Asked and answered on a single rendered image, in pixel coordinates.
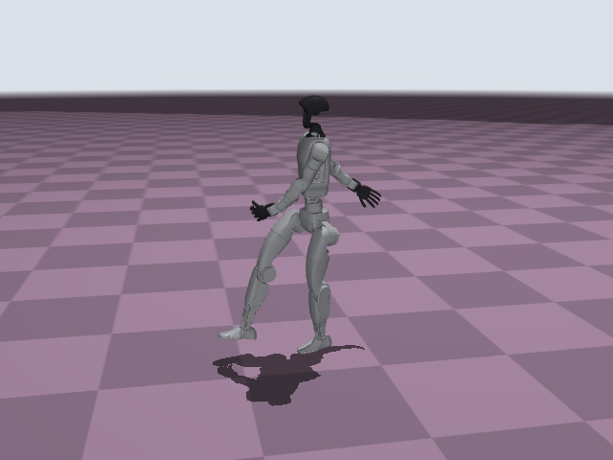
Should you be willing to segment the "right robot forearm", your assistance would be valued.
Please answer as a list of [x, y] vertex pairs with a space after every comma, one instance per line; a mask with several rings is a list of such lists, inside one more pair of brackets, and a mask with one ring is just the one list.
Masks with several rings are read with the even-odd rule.
[[343, 186], [349, 187], [350, 189], [354, 190], [358, 183], [353, 181], [352, 178], [349, 177], [346, 172], [342, 170], [342, 167], [335, 160], [334, 163], [335, 165], [332, 172], [330, 172], [330, 175], [335, 177], [336, 180], [340, 181]]

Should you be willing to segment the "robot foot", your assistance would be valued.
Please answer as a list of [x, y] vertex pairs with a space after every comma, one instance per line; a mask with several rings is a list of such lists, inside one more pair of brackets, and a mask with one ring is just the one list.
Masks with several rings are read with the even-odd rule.
[[[298, 347], [298, 353], [309, 354], [309, 353], [319, 351], [320, 349], [331, 345], [331, 338], [328, 334], [326, 334], [325, 340], [319, 341], [318, 339], [319, 338], [312, 337], [310, 341]], [[320, 339], [321, 339], [321, 335], [320, 335]]]
[[246, 330], [242, 330], [240, 326], [237, 326], [230, 331], [219, 333], [218, 337], [223, 339], [257, 339], [257, 333], [254, 328], [250, 327], [249, 331]]

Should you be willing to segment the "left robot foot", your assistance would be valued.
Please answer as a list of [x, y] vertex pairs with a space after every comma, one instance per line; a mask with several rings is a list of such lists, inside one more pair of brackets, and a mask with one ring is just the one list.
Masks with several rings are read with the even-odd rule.
[[[326, 334], [325, 340], [319, 341], [318, 339], [319, 338], [312, 337], [310, 341], [298, 347], [298, 353], [309, 354], [309, 353], [319, 351], [320, 349], [331, 345], [331, 338], [328, 334]], [[320, 335], [320, 339], [321, 339], [321, 335]]]

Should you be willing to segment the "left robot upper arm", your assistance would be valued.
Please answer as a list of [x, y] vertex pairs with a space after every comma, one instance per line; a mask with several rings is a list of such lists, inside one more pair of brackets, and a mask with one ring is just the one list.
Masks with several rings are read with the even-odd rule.
[[306, 161], [306, 164], [304, 166], [303, 177], [295, 179], [300, 180], [303, 183], [303, 190], [301, 191], [301, 194], [307, 191], [314, 177], [318, 173], [320, 167], [325, 163], [328, 156], [329, 149], [327, 145], [321, 142], [315, 142], [315, 144], [310, 149], [308, 160]]

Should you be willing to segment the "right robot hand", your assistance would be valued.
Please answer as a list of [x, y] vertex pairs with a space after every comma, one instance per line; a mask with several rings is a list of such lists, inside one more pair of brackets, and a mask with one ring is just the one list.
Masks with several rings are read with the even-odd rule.
[[[364, 203], [363, 199], [365, 199], [367, 202], [369, 202], [369, 203], [370, 203], [370, 204], [373, 206], [373, 208], [374, 208], [375, 206], [374, 206], [374, 205], [371, 203], [371, 201], [370, 201], [370, 200], [372, 200], [372, 201], [373, 201], [373, 202], [374, 202], [376, 205], [378, 205], [378, 203], [376, 202], [376, 200], [375, 200], [375, 199], [373, 199], [373, 198], [372, 198], [372, 196], [373, 196], [373, 197], [375, 197], [375, 198], [376, 198], [378, 201], [380, 201], [380, 199], [379, 199], [379, 198], [378, 198], [376, 195], [374, 195], [374, 194], [373, 194], [373, 193], [375, 193], [375, 194], [377, 194], [378, 196], [380, 196], [380, 197], [381, 197], [381, 194], [380, 194], [380, 193], [378, 193], [377, 191], [375, 191], [375, 190], [371, 189], [371, 188], [370, 188], [370, 187], [368, 187], [368, 186], [364, 186], [364, 185], [363, 185], [363, 186], [361, 186], [361, 183], [360, 183], [359, 181], [357, 181], [356, 179], [354, 179], [354, 178], [352, 178], [352, 180], [353, 180], [353, 181], [355, 181], [356, 183], [358, 183], [358, 185], [356, 186], [356, 188], [355, 188], [354, 190], [350, 189], [349, 187], [348, 187], [348, 189], [350, 189], [350, 190], [351, 190], [351, 191], [353, 191], [354, 193], [356, 192], [356, 194], [357, 194], [357, 196], [359, 196], [359, 199], [360, 199], [360, 201], [361, 201], [361, 204], [363, 205], [363, 207], [364, 207], [364, 208], [366, 208], [366, 204]], [[371, 193], [371, 191], [372, 191], [373, 193]], [[371, 195], [371, 196], [370, 196], [370, 195]], [[362, 199], [362, 198], [363, 198], [363, 199]], [[368, 198], [369, 198], [370, 200], [369, 200]]]

